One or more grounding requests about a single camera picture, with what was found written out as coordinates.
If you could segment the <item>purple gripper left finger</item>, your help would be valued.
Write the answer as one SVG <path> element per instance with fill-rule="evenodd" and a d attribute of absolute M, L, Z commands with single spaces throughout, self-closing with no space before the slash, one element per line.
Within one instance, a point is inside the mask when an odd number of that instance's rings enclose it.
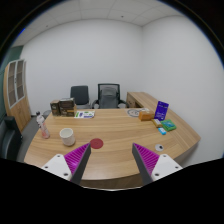
<path fill-rule="evenodd" d="M 56 154 L 42 169 L 79 185 L 90 154 L 91 147 L 87 143 L 66 155 Z"/>

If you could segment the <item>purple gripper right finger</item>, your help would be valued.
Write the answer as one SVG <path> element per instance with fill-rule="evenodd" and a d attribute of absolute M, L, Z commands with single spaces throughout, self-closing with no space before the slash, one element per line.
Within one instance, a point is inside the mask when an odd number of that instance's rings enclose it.
<path fill-rule="evenodd" d="M 132 154 L 139 169 L 143 185 L 152 183 L 182 169 L 169 155 L 158 155 L 137 143 L 132 145 Z"/>

